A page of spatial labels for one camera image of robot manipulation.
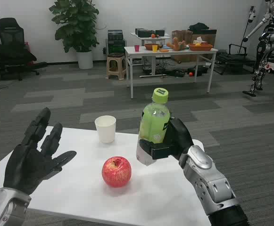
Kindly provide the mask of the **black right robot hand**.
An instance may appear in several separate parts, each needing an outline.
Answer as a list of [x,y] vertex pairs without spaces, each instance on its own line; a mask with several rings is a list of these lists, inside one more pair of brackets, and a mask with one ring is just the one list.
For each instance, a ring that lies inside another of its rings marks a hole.
[[188,150],[194,145],[187,127],[175,117],[170,118],[164,140],[161,143],[154,144],[142,139],[139,144],[153,160],[167,158],[171,155],[180,162],[181,166],[187,162]]

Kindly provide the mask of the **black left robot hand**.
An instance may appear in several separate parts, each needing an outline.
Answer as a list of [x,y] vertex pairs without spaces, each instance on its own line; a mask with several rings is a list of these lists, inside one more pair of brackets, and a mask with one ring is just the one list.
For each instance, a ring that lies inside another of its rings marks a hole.
[[25,137],[18,144],[6,165],[5,188],[12,188],[31,195],[39,184],[62,171],[70,162],[76,151],[67,151],[53,157],[59,147],[63,126],[57,123],[46,137],[51,111],[43,108],[25,131]]

